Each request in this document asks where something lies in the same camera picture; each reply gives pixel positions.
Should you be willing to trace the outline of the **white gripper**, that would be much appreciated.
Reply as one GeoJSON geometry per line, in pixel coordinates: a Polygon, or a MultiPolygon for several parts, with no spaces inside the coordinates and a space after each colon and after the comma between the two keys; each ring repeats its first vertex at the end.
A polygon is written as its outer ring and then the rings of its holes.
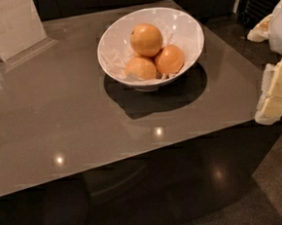
{"type": "MultiPolygon", "coordinates": [[[[269,39],[270,49],[282,55],[282,0],[271,15],[249,31],[247,39],[253,42],[269,39]]],[[[265,67],[261,90],[255,120],[261,125],[272,125],[282,117],[282,58],[277,64],[265,67]]]]}

